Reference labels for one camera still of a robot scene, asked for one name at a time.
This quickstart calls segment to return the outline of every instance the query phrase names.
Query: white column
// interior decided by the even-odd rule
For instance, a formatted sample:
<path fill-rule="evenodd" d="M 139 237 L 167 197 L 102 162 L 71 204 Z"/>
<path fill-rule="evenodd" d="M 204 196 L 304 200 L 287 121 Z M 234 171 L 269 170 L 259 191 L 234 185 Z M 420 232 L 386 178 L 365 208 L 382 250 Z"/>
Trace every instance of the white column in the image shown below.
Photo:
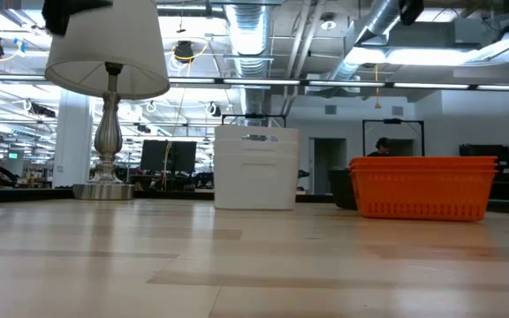
<path fill-rule="evenodd" d="M 52 185 L 73 186 L 89 179 L 94 107 L 86 95 L 62 90 Z"/>

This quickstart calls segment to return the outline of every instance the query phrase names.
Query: lamp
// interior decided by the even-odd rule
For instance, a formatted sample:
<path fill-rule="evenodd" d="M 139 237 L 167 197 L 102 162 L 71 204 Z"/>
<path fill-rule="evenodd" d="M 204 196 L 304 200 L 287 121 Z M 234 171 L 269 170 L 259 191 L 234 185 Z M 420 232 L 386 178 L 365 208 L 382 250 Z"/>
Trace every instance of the lamp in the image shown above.
<path fill-rule="evenodd" d="M 113 6 L 71 16 L 65 37 L 54 37 L 46 78 L 70 91 L 103 98 L 95 134 L 100 162 L 79 199 L 122 200 L 133 189 L 115 176 L 123 145 L 118 104 L 162 95 L 170 89 L 156 6 L 151 0 L 114 0 Z"/>

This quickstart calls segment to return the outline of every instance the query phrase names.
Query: man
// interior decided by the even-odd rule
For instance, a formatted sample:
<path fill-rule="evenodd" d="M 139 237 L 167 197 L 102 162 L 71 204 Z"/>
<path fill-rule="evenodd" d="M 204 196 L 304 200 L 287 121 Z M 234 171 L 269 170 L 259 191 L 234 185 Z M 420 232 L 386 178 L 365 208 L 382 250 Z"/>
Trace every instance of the man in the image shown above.
<path fill-rule="evenodd" d="M 368 154 L 368 156 L 388 156 L 390 152 L 390 140 L 386 137 L 376 142 L 376 151 Z"/>

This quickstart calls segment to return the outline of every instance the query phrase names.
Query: silver lamp base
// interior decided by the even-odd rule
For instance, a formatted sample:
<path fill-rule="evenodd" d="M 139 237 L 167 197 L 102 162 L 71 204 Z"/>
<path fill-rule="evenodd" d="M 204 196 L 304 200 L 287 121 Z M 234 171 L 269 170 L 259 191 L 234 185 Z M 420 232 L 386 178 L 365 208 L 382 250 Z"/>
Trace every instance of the silver lamp base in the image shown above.
<path fill-rule="evenodd" d="M 96 201 L 127 201 L 133 199 L 134 185 L 74 185 L 74 199 Z"/>

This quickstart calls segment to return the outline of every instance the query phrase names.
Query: lamp shade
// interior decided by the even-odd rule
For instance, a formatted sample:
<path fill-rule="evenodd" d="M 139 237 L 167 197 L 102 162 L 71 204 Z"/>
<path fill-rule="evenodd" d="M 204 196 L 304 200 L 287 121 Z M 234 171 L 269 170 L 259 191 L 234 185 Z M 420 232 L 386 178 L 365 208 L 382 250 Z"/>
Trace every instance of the lamp shade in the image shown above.
<path fill-rule="evenodd" d="M 123 65 L 118 93 L 137 100 L 170 89 L 156 5 L 151 0 L 112 0 L 113 6 L 71 16 L 64 38 L 50 47 L 46 78 L 70 91 L 101 97 L 105 62 Z"/>

